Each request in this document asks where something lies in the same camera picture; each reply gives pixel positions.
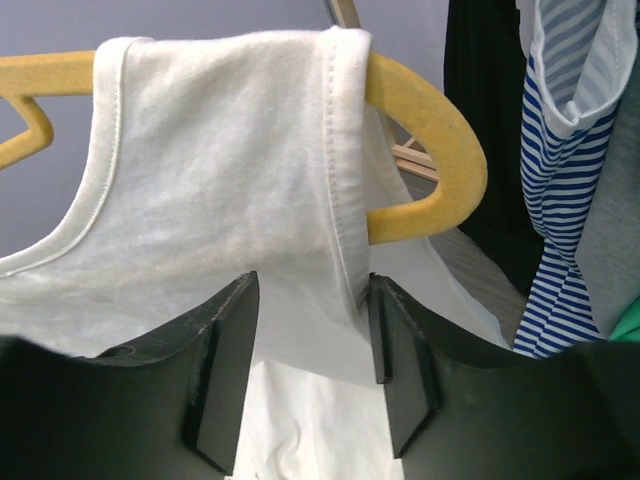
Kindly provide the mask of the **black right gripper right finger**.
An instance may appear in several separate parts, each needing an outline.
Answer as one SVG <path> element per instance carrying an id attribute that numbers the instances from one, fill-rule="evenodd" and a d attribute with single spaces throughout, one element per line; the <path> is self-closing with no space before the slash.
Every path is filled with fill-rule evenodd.
<path id="1" fill-rule="evenodd" d="M 639 346 L 535 360 L 371 275 L 369 328 L 393 454 L 408 479 L 635 479 Z"/>

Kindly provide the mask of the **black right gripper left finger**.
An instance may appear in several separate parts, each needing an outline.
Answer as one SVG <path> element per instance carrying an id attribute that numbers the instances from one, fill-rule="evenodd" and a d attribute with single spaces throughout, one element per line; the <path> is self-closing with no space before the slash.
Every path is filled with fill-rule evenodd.
<path id="1" fill-rule="evenodd" d="M 1 340 L 5 479 L 222 479 L 234 470 L 256 273 L 94 358 Z"/>

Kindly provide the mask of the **yellow velvet hanger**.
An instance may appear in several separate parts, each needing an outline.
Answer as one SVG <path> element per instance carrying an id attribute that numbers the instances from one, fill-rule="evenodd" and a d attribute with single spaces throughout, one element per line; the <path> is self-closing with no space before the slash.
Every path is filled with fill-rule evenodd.
<path id="1" fill-rule="evenodd" d="M 91 94 L 94 56 L 74 51 L 2 58 L 1 96 L 26 125 L 2 142 L 3 168 L 52 143 L 53 126 L 36 100 Z M 479 205 L 488 180 L 485 154 L 463 115 L 426 80 L 378 53 L 368 58 L 365 99 L 411 134 L 437 174 L 428 197 L 368 212 L 370 244 L 436 235 L 460 225 Z"/>

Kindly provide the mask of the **black tank top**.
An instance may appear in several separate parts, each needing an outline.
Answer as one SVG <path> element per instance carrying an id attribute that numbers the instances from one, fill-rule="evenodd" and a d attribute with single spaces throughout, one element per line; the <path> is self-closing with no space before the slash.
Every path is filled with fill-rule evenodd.
<path id="1" fill-rule="evenodd" d="M 525 56 L 513 1 L 449 4 L 444 55 L 446 97 L 474 130 L 486 156 L 484 198 L 462 231 L 528 295 L 543 240 L 532 227 L 520 180 Z"/>

